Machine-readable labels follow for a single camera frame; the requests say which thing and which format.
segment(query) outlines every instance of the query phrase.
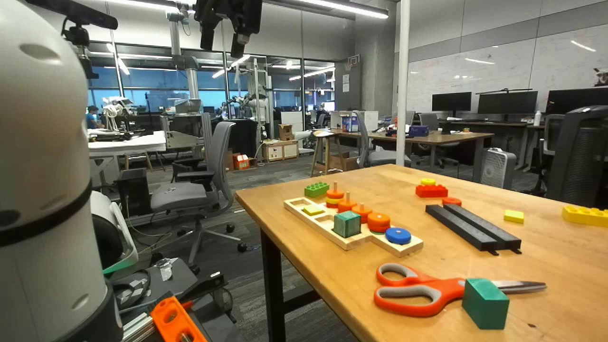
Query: white robot body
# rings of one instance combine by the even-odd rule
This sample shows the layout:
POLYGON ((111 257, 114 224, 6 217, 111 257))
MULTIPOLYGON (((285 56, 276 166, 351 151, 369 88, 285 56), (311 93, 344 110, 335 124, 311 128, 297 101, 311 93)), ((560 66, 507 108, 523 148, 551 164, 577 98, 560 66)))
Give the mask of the white robot body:
POLYGON ((89 207, 85 75, 70 44, 18 1, 3 2, 0 35, 0 336, 69 340, 111 292, 89 207))

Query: blue disc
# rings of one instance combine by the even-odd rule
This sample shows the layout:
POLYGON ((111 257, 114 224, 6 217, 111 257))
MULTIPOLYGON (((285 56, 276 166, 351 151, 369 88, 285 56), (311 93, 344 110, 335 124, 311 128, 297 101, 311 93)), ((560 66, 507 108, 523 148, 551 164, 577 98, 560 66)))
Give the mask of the blue disc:
POLYGON ((405 245, 410 243, 412 235, 410 232, 403 228, 389 228, 386 230, 386 239, 389 242, 396 243, 398 245, 405 245))

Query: yellow block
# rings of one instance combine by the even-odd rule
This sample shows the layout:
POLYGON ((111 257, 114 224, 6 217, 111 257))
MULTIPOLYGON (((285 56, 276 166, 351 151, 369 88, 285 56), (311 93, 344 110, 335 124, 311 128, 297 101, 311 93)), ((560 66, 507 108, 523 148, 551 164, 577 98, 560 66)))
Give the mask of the yellow block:
POLYGON ((602 211, 598 208, 565 206, 562 209, 562 217, 569 222, 608 227, 608 210, 602 211))
POLYGON ((422 185, 435 185, 435 180, 433 178, 423 178, 420 180, 420 184, 422 185))
POLYGON ((323 209, 319 208, 316 205, 311 204, 309 206, 305 206, 302 209, 302 211, 304 213, 306 213, 308 216, 314 216, 314 215, 317 215, 317 214, 321 214, 323 212, 323 209))
POLYGON ((341 201, 343 201, 344 198, 329 198, 329 197, 325 197, 325 201, 329 204, 338 204, 341 201))
POLYGON ((515 210, 505 210, 505 221, 523 223, 523 212, 515 210))

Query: scissors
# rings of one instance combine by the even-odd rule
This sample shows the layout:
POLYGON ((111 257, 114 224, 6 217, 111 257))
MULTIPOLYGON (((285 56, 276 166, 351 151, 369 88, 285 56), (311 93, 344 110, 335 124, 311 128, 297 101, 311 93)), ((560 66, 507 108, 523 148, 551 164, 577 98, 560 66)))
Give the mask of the scissors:
MULTIPOLYGON (((451 301, 461 299, 465 294, 465 279, 437 279, 413 268, 398 263, 385 263, 378 267, 376 278, 383 286, 374 292, 374 302, 384 310, 412 317, 430 317, 440 313, 451 301), (395 272, 404 276, 391 280, 385 272, 395 272), (405 305, 385 298, 425 296, 432 302, 425 305, 405 305)), ((504 293, 528 293, 541 291, 547 287, 543 282, 492 281, 504 293)))

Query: white pole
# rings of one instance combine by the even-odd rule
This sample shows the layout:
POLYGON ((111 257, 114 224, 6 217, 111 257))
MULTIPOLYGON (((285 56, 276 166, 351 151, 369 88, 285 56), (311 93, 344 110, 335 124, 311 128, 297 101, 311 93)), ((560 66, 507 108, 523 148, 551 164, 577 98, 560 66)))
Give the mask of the white pole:
POLYGON ((401 0, 399 27, 399 83, 397 86, 397 165, 405 164, 406 153, 406 94, 410 37, 410 0, 401 0))

